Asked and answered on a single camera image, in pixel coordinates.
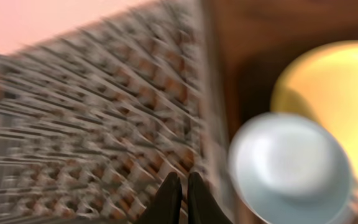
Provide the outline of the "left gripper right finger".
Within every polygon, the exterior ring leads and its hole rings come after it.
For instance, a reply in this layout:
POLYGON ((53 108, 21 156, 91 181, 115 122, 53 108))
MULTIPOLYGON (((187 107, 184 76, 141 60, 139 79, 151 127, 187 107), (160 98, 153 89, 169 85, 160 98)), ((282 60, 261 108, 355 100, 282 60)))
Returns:
POLYGON ((197 172, 188 177, 188 223, 232 224, 197 172))

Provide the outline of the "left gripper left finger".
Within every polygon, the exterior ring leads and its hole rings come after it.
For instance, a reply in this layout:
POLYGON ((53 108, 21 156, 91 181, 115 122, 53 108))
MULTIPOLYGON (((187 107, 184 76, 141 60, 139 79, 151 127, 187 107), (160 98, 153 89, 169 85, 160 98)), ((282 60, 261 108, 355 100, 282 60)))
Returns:
POLYGON ((179 224, 182 196, 179 176, 176 172, 169 173, 134 224, 179 224))

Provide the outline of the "light blue bowl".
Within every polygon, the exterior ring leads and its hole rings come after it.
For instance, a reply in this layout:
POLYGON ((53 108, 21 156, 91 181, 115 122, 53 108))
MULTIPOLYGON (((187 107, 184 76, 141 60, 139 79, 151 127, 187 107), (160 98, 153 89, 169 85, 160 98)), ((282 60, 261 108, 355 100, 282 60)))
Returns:
POLYGON ((247 207, 271 224, 342 224, 355 217, 356 180, 345 150, 322 126, 265 113, 231 141, 228 170, 247 207))

